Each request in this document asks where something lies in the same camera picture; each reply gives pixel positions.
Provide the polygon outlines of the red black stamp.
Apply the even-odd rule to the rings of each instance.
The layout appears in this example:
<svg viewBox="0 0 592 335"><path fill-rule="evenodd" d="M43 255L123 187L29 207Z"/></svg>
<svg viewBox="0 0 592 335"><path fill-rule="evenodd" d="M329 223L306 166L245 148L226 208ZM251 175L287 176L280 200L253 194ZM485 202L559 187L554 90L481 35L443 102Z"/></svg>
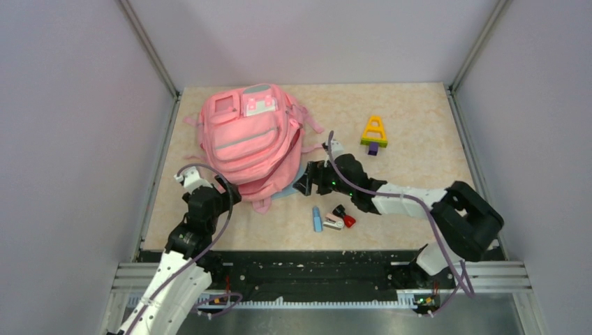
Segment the red black stamp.
<svg viewBox="0 0 592 335"><path fill-rule="evenodd" d="M347 213L346 208L342 204L339 204L333 208L332 214L337 218L340 218L347 228L353 227L357 222L355 218Z"/></svg>

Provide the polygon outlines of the pink student backpack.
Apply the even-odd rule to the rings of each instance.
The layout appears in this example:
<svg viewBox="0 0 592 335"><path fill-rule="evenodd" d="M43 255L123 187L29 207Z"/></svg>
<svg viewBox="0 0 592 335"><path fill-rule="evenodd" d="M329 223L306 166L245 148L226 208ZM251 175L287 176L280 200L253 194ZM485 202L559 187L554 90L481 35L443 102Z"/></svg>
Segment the pink student backpack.
<svg viewBox="0 0 592 335"><path fill-rule="evenodd" d="M222 91L210 96L196 118L201 159L238 187L244 201L266 214L274 195L292 186L302 155L321 148L304 145L306 126L324 128L298 100L275 84Z"/></svg>

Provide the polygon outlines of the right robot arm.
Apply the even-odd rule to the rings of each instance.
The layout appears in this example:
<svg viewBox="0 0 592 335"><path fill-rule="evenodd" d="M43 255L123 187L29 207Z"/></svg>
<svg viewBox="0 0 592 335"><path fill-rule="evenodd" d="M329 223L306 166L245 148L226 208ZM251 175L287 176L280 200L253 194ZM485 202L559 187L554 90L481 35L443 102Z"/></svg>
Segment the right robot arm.
<svg viewBox="0 0 592 335"><path fill-rule="evenodd" d="M347 195L364 213L428 220L436 240L420 251L409 269L411 282L419 288L429 287L444 268L462 260L481 261L505 225L503 217L464 181L446 188L398 186L370 177L352 154L308 162L293 186L305 196Z"/></svg>

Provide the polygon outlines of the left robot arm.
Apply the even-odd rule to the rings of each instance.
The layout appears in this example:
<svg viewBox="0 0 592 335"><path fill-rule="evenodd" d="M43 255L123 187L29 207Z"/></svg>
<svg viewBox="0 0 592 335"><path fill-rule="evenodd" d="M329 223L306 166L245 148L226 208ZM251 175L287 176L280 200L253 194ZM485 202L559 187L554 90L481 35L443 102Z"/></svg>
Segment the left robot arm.
<svg viewBox="0 0 592 335"><path fill-rule="evenodd" d="M237 187L216 175L222 187L189 182L188 211L171 232L156 273L116 334L176 334L207 288L223 282L221 261L211 252L227 230L232 209L241 201Z"/></svg>

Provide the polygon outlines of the light blue notebook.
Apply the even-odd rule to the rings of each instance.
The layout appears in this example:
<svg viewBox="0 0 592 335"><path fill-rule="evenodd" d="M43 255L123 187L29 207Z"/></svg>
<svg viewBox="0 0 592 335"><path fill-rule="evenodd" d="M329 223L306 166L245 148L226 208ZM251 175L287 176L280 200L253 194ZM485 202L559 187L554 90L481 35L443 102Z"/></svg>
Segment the light blue notebook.
<svg viewBox="0 0 592 335"><path fill-rule="evenodd" d="M294 183L296 183L305 173L306 171L306 163L303 163L300 165L299 170L297 172L297 174L295 175L295 178L291 181L290 184L288 184L285 188L283 188L281 191L273 194L271 196L271 200L276 200L276 199L280 199L280 198L284 198L287 197L289 195L298 193L298 190L296 188L294 188Z"/></svg>

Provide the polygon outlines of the purple toy cube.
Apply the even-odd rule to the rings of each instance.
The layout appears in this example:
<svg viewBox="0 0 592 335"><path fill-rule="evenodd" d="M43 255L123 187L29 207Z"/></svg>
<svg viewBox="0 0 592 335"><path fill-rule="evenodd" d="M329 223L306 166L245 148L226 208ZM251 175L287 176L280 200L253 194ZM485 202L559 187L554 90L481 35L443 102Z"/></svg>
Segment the purple toy cube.
<svg viewBox="0 0 592 335"><path fill-rule="evenodd" d="M377 156L380 145L377 142L370 142L368 144L368 155Z"/></svg>

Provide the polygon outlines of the yellow toy triangle block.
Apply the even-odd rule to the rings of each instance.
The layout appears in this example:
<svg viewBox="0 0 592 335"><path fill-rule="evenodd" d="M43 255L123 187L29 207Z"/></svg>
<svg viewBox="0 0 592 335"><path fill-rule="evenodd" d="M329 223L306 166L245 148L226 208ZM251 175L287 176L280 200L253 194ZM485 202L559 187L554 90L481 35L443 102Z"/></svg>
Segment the yellow toy triangle block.
<svg viewBox="0 0 592 335"><path fill-rule="evenodd" d="M383 120L376 115L369 117L360 138L360 144L362 145L369 146L371 143L376 143L382 148L388 146L388 139Z"/></svg>

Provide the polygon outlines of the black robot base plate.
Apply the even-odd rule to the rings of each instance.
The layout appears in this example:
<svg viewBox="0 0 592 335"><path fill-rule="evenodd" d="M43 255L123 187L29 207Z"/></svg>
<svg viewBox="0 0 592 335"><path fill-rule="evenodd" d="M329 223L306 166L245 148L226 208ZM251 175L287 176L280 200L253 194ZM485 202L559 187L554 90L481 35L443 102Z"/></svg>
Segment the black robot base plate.
<svg viewBox="0 0 592 335"><path fill-rule="evenodd" d="M271 285L344 285L372 290L448 289L449 270L430 276L418 251L217 251L213 286L237 291Z"/></svg>

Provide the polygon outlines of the aluminium frame rail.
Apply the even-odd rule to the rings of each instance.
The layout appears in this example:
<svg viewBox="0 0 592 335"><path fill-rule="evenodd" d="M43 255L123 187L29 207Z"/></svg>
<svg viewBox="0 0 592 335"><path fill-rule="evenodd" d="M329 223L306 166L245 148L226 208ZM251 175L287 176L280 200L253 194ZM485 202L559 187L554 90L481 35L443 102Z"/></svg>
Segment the aluminium frame rail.
<svg viewBox="0 0 592 335"><path fill-rule="evenodd" d="M176 88L172 81L172 78L165 68L156 48L154 47L149 34L143 27L140 17L136 13L133 4L129 0L116 0L115 3L118 5L123 16L126 18L131 31L137 38L140 47L146 54L152 68L156 71L159 80L164 84L168 93L174 98L178 99L180 96L179 90Z"/></svg>

